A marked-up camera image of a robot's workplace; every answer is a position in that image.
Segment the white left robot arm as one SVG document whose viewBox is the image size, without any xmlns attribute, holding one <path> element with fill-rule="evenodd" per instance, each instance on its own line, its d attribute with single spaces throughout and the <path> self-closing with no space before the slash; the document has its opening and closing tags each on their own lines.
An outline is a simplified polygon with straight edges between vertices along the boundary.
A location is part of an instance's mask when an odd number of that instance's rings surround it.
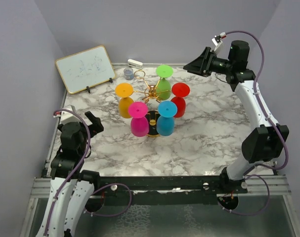
<svg viewBox="0 0 300 237">
<path fill-rule="evenodd" d="M 50 191 L 39 237 L 72 237 L 90 195 L 100 191 L 100 175 L 82 170 L 85 158 L 90 156 L 90 140 L 103 132 L 101 120 L 91 112 L 85 116 L 91 124 L 73 111 L 61 109 L 55 116 L 70 113 L 74 121 L 61 118 L 58 126 L 61 145 L 51 162 Z"/>
</svg>

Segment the red wine glass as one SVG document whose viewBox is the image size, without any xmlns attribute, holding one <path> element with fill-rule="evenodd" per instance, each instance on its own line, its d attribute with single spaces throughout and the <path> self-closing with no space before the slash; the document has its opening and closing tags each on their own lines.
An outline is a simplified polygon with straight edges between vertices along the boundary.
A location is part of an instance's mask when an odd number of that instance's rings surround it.
<svg viewBox="0 0 300 237">
<path fill-rule="evenodd" d="M 185 114 L 186 102 L 184 98 L 189 95 L 190 87 L 183 82 L 178 82 L 172 86 L 171 91 L 174 94 L 171 101 L 177 106 L 177 113 L 174 117 L 180 118 Z"/>
</svg>

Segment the green wine glass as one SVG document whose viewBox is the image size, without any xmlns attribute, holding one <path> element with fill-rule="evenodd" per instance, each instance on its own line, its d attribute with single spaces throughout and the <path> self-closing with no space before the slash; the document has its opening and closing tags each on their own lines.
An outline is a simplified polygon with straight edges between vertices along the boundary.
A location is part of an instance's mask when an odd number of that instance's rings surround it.
<svg viewBox="0 0 300 237">
<path fill-rule="evenodd" d="M 160 77 L 157 84 L 158 99 L 161 101 L 168 100 L 171 96 L 171 84 L 167 78 L 173 75 L 173 69 L 169 65 L 160 65 L 156 69 L 156 74 Z"/>
</svg>

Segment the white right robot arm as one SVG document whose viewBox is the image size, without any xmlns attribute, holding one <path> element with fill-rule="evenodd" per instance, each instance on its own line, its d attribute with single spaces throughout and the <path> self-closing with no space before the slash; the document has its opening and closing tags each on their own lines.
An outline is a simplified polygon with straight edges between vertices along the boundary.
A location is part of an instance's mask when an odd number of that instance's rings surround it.
<svg viewBox="0 0 300 237">
<path fill-rule="evenodd" d="M 183 68 L 203 77 L 212 73 L 225 75 L 226 82 L 246 110 L 252 131 L 242 143 L 242 154 L 222 170 L 218 182 L 222 192 L 230 193 L 254 167 L 262 166 L 280 156 L 289 129 L 271 114 L 255 81 L 255 73 L 247 68 L 249 44 L 246 41 L 234 40 L 228 58 L 222 59 L 217 56 L 222 40 L 214 39 L 213 43 L 214 49 L 206 47 L 197 59 Z"/>
</svg>

